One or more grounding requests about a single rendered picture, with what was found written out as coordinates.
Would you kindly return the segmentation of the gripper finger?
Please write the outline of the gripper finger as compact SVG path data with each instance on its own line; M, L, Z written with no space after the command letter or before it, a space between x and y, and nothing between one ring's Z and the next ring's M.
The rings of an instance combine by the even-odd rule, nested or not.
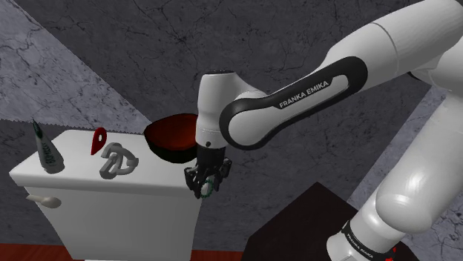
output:
M224 179L229 176L229 171L232 166L232 161L227 157L223 160L223 164L218 168L218 171L214 174L214 190L220 189L220 184Z
M201 198L202 182L198 177L197 166L184 169L185 182L188 188L194 192L197 199Z

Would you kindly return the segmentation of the red bowl with black outside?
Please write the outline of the red bowl with black outside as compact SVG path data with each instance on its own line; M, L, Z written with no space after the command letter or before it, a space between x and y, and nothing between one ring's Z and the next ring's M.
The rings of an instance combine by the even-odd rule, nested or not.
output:
M159 158L183 164L197 157L196 123L197 114L175 114L152 122L143 135L151 151Z

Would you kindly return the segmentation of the white toilet tank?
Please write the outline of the white toilet tank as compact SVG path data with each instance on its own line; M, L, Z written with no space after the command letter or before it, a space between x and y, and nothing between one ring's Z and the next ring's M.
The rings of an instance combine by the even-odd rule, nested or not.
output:
M75 260L190 261L201 200L185 183L194 166L167 162L155 155L145 137L109 133L139 159L128 175L103 179L106 160L91 155L91 130L66 130L52 143L65 168L49 174L37 153L10 171L12 180L33 196L60 200L58 208L41 205Z

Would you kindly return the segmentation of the dark robot stand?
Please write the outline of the dark robot stand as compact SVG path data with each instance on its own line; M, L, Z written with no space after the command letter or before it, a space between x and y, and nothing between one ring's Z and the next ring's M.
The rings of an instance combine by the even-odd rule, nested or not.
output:
M375 196L357 211L316 182L249 237L241 261L419 261Z

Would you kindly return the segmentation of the red teardrop-shaped pick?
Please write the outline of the red teardrop-shaped pick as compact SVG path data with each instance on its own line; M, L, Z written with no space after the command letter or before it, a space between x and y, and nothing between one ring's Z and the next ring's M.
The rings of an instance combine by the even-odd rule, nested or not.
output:
M104 128L97 128L93 132L93 138L91 143L91 155L95 155L100 151L107 141L107 132Z

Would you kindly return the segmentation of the grey tube with dark cap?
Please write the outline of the grey tube with dark cap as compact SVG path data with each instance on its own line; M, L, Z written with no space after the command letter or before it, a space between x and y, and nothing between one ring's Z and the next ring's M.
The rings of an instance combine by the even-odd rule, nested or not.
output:
M63 171L65 169L65 164L62 155L40 128L39 124L35 120L33 120L32 123L41 166L49 174L57 174Z

